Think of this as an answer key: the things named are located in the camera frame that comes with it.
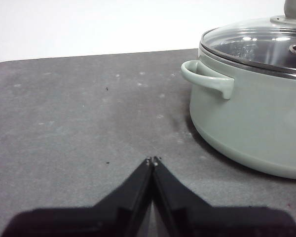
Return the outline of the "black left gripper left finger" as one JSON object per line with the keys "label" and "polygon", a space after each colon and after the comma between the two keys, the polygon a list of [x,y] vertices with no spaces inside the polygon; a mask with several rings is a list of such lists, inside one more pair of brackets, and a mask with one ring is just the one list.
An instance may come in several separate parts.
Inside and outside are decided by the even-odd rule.
{"label": "black left gripper left finger", "polygon": [[3,237],[134,237],[150,205],[152,160],[90,207],[39,208],[15,215]]}

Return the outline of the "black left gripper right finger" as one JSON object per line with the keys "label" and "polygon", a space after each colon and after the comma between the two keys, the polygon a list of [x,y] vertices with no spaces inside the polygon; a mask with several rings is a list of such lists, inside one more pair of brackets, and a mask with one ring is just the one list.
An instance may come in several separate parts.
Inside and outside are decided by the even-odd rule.
{"label": "black left gripper right finger", "polygon": [[170,237],[296,237],[287,212],[263,206],[212,206],[153,157],[154,204]]}

